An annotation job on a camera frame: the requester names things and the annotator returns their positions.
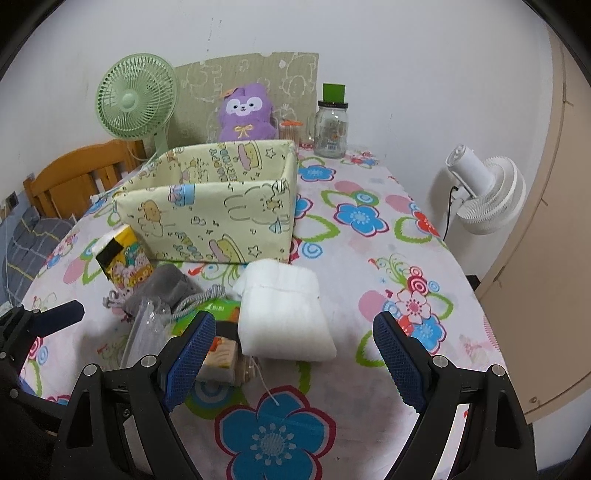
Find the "chair backrest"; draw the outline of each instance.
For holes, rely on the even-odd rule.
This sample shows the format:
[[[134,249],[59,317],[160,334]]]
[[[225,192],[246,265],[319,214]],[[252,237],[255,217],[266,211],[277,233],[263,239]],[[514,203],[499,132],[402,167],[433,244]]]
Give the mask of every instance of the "chair backrest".
[[[136,158],[145,158],[141,141],[90,145],[54,160],[23,186],[41,216],[80,218],[90,207],[90,196],[99,193],[93,173],[109,190],[121,179],[117,165],[121,163],[123,170],[131,172],[139,165]]]

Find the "plush toy eye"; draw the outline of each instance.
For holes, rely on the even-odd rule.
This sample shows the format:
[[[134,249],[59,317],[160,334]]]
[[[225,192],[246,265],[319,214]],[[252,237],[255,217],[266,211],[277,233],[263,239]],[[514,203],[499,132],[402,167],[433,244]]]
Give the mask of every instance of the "plush toy eye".
[[[260,97],[250,97],[246,103],[250,107],[252,112],[256,112],[262,108],[262,100]]]
[[[235,110],[238,110],[239,106],[240,100],[238,100],[237,98],[233,98],[226,104],[226,113],[233,114]]]

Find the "white fabric bundle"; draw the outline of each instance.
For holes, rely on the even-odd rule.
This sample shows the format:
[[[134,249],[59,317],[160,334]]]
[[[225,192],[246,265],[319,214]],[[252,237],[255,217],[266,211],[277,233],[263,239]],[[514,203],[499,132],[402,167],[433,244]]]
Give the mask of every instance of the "white fabric bundle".
[[[242,296],[238,336],[245,355],[309,362],[336,357],[312,270],[258,260],[234,290]]]

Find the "table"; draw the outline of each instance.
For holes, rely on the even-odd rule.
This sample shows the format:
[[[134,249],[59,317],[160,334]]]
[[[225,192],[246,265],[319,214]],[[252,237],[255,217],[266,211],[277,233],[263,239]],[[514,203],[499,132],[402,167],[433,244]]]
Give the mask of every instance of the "table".
[[[373,341],[371,322],[383,310],[458,367],[504,365],[462,269],[388,169],[369,151],[327,160],[300,149],[298,157],[290,259],[318,275],[337,358],[263,360],[279,407],[258,379],[236,388],[196,382],[171,418],[206,480],[382,480],[417,419]],[[131,325],[122,311],[103,307],[112,285],[90,250],[119,222],[110,198],[95,203],[63,240],[71,247],[41,269],[24,299],[41,310],[77,299],[86,311],[79,324],[35,342],[21,376],[37,395],[66,403],[85,365],[119,366]],[[231,287],[244,269],[178,266],[202,287]],[[299,427],[259,424],[257,414],[271,410]],[[438,478],[451,468],[466,410],[458,408]]]

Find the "fabric storage bin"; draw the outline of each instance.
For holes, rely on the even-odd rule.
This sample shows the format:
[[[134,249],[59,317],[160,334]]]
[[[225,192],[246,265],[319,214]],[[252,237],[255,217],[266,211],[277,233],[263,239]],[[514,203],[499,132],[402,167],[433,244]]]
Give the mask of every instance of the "fabric storage bin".
[[[287,261],[296,178],[292,141],[194,145],[146,162],[113,198],[152,260]]]

